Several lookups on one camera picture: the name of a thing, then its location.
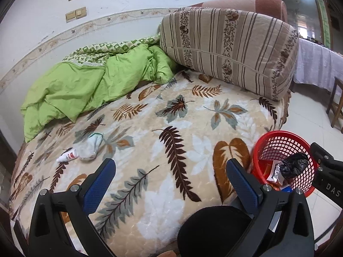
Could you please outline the black plastic bag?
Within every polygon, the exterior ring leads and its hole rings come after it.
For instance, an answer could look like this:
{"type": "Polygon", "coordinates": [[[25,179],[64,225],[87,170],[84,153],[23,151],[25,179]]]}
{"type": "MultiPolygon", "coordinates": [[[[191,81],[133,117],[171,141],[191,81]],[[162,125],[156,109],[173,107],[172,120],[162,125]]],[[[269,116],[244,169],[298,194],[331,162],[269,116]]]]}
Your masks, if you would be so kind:
{"type": "Polygon", "coordinates": [[[291,180],[299,176],[308,165],[308,156],[303,152],[297,152],[281,161],[280,172],[284,179],[291,180]]]}

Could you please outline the orange snack wrapper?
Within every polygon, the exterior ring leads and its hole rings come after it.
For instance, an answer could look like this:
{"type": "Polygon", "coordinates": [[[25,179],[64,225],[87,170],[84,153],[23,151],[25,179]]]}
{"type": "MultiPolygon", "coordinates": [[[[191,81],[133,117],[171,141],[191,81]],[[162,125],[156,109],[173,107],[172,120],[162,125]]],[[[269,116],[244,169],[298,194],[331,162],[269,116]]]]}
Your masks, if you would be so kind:
{"type": "Polygon", "coordinates": [[[280,172],[281,161],[278,160],[260,160],[260,169],[263,177],[270,183],[281,185],[283,177],[280,172]]]}

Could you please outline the white green-trimmed sock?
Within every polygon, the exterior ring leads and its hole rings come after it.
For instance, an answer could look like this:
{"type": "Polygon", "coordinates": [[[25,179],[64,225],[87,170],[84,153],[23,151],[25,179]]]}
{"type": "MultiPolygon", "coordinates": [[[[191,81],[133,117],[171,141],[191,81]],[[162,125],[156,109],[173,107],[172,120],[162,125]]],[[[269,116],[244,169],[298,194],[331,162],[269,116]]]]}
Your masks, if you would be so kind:
{"type": "Polygon", "coordinates": [[[78,145],[78,157],[83,161],[90,161],[95,159],[103,138],[104,137],[101,133],[93,133],[92,135],[90,135],[90,137],[86,141],[78,145]]]}

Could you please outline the small white red tube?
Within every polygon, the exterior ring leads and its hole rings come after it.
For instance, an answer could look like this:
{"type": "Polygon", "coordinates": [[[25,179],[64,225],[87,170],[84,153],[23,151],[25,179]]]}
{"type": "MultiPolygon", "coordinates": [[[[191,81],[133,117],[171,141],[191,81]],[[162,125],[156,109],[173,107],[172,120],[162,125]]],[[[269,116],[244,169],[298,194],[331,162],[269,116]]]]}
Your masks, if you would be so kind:
{"type": "Polygon", "coordinates": [[[78,158],[78,152],[76,149],[71,149],[67,152],[64,152],[56,161],[58,163],[69,162],[71,160],[78,158]]]}

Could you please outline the black round knee object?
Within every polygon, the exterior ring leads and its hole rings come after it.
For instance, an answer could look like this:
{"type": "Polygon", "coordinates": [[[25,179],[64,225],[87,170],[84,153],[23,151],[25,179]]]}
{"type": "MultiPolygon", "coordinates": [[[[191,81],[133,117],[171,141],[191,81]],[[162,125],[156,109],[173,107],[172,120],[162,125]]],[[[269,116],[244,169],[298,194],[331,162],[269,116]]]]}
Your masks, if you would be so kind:
{"type": "Polygon", "coordinates": [[[181,226],[177,246],[185,256],[226,256],[252,219],[234,206],[198,210],[181,226]]]}

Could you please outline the leaf pattern bed blanket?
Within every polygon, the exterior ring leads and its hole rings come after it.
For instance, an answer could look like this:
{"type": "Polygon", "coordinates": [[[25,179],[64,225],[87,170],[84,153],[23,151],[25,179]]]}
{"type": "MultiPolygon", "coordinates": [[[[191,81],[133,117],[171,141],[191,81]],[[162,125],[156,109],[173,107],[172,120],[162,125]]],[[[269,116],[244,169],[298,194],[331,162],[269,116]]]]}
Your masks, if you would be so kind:
{"type": "Polygon", "coordinates": [[[176,236],[197,210],[233,201],[224,177],[228,159],[245,168],[258,139],[279,130],[290,97],[272,101],[192,71],[165,85],[147,84],[76,122],[57,120],[25,145],[17,160],[9,216],[29,234],[42,189],[57,193],[81,184],[106,158],[116,175],[90,220],[117,256],[175,250],[176,236]],[[95,159],[56,160],[101,133],[95,159]]]}

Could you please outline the wooden chair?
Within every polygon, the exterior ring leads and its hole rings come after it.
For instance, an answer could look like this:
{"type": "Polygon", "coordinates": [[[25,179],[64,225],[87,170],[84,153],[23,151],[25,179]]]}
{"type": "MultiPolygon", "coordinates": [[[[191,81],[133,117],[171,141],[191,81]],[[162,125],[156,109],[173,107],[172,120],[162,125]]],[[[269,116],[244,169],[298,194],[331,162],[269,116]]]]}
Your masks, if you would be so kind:
{"type": "Polygon", "coordinates": [[[332,111],[332,113],[334,114],[332,121],[331,121],[331,127],[332,128],[335,127],[335,124],[338,121],[338,119],[339,118],[342,119],[342,117],[343,117],[343,115],[342,115],[343,96],[341,95],[339,103],[336,103],[334,101],[334,97],[336,95],[336,91],[337,91],[338,87],[340,88],[340,90],[343,90],[343,83],[338,77],[335,77],[334,86],[333,86],[333,89],[331,91],[328,107],[326,109],[327,115],[329,115],[330,111],[332,111]]]}

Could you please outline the green duvet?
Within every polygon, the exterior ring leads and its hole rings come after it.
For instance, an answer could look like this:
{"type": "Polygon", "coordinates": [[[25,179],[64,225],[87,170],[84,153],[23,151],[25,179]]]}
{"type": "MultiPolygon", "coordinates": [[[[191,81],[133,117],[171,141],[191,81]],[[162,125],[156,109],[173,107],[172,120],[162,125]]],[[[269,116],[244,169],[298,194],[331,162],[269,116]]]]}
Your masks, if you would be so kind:
{"type": "Polygon", "coordinates": [[[104,42],[77,49],[39,77],[21,106],[24,139],[33,140],[52,120],[76,122],[81,113],[133,91],[142,81],[165,84],[176,63],[159,46],[160,37],[104,42]]]}

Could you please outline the lilac tablecloth table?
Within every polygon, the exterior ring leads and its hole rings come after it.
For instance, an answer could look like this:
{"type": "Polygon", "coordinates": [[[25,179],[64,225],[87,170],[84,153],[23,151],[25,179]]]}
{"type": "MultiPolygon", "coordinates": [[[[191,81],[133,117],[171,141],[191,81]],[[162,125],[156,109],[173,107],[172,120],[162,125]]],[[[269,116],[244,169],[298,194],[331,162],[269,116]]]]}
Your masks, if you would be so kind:
{"type": "Polygon", "coordinates": [[[314,85],[331,92],[335,78],[342,81],[342,61],[343,57],[339,53],[300,38],[294,82],[314,85]]]}

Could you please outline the striped brown bolster cushion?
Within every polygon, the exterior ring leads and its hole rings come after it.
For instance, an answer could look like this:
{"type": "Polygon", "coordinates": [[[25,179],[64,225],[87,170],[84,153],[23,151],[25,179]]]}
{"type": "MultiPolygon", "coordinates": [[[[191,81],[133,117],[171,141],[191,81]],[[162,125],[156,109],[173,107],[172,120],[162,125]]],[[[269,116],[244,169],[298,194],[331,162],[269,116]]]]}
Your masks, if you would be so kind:
{"type": "Polygon", "coordinates": [[[294,76],[299,37],[264,14],[184,7],[162,19],[160,46],[182,66],[278,101],[294,76]]]}

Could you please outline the wooden framed mirror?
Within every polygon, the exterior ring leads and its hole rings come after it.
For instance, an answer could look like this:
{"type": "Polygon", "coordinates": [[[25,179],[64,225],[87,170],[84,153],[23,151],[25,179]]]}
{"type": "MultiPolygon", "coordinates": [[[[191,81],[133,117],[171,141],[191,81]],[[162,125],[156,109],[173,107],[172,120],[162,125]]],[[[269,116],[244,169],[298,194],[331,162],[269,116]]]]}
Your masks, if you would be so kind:
{"type": "Polygon", "coordinates": [[[282,0],[288,22],[301,38],[332,48],[331,20],[326,0],[282,0]]]}

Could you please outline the pink headboard cushion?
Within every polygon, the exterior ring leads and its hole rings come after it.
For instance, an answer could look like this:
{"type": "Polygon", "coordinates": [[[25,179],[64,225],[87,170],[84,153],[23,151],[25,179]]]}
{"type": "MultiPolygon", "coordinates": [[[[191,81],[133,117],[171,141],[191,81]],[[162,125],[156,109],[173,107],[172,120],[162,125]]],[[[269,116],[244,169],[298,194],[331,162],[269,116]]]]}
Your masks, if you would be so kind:
{"type": "Polygon", "coordinates": [[[193,7],[213,7],[244,10],[264,14],[288,22],[287,7],[282,0],[211,0],[193,7]]]}

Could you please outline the beige wall switch plate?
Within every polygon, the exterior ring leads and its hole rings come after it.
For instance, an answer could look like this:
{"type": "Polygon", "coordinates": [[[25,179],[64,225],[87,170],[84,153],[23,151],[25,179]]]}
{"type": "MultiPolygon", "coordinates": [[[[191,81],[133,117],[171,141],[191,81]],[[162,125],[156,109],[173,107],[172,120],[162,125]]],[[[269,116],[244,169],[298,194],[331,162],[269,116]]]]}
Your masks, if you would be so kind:
{"type": "Polygon", "coordinates": [[[66,23],[69,23],[71,21],[86,17],[86,15],[87,15],[87,8],[81,7],[79,9],[74,10],[74,11],[66,13],[65,14],[65,20],[66,20],[66,23]]]}

